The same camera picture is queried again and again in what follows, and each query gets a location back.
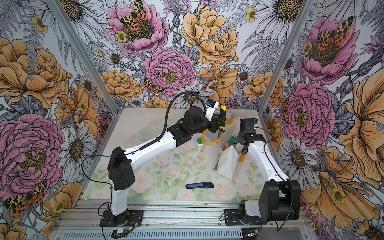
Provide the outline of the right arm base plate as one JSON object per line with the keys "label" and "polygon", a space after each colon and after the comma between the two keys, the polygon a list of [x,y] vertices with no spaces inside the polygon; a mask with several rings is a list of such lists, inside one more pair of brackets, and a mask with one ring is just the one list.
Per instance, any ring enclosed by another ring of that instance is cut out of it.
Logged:
{"label": "right arm base plate", "polygon": [[264,226],[266,224],[258,216],[249,216],[239,209],[225,209],[224,221],[226,226]]}

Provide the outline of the white pouch with yellow handles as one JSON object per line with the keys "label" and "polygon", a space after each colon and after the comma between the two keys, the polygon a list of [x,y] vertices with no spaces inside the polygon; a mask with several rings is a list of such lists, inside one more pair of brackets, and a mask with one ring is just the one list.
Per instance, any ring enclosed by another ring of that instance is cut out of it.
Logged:
{"label": "white pouch with yellow handles", "polygon": [[203,132],[202,139],[205,146],[212,146],[216,151],[212,171],[231,181],[235,181],[239,171],[239,160],[242,145],[235,143],[224,150],[225,144],[229,142],[231,136],[237,137],[240,131],[240,116],[232,117],[226,121],[225,132],[211,133],[206,130]]}

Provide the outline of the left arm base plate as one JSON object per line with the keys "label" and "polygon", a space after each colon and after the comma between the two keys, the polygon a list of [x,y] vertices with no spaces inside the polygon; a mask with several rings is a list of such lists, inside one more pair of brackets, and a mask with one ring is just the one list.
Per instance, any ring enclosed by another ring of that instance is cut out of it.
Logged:
{"label": "left arm base plate", "polygon": [[111,210],[103,212],[100,227],[140,227],[143,220],[143,210],[126,210],[115,216]]}

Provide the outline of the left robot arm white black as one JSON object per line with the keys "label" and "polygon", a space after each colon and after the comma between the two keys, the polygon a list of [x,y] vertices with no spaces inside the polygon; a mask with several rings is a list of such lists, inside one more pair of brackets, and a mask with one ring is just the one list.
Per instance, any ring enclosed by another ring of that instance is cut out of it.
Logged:
{"label": "left robot arm white black", "polygon": [[126,225],[129,218],[127,206],[129,188],[137,181],[134,171],[147,160],[192,139],[194,134],[205,130],[224,132],[226,123],[225,106],[207,102],[205,108],[189,108],[176,124],[166,127],[159,137],[133,148],[122,150],[117,147],[110,157],[108,172],[112,182],[112,196],[109,209],[104,211],[100,225],[119,227]]}

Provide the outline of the blue utility knife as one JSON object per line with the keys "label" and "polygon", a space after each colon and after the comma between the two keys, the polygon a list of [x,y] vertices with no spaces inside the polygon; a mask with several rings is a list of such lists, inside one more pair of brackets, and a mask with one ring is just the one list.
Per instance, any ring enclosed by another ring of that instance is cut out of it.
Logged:
{"label": "blue utility knife", "polygon": [[187,184],[186,189],[213,189],[215,186],[212,182],[201,182],[201,183],[193,183]]}

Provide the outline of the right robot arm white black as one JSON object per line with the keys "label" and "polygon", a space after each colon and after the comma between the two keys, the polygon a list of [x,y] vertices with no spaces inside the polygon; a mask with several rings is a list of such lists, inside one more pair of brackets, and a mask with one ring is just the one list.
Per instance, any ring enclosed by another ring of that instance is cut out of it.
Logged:
{"label": "right robot arm white black", "polygon": [[239,162],[254,160],[264,179],[259,199],[243,200],[239,205],[240,221],[245,225],[296,221],[300,215],[301,186],[279,167],[262,134],[256,133],[257,119],[240,119],[236,143],[241,145]]}

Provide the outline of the black yellow utility knife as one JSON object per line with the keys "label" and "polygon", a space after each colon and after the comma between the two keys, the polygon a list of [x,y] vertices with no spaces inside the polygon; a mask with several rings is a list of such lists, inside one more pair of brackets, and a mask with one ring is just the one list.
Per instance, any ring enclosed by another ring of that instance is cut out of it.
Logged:
{"label": "black yellow utility knife", "polygon": [[226,112],[227,112],[227,107],[225,105],[220,106],[220,113],[219,113],[219,130],[221,133],[225,132],[226,128]]}

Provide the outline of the teal utility knife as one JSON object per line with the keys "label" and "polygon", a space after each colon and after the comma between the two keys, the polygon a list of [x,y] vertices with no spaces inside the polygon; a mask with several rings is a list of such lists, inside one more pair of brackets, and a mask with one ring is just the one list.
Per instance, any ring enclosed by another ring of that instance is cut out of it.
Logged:
{"label": "teal utility knife", "polygon": [[232,145],[234,145],[235,143],[236,143],[236,137],[234,137],[234,136],[231,136],[231,138],[230,138],[230,140],[229,140],[229,145],[230,146],[232,146]]}

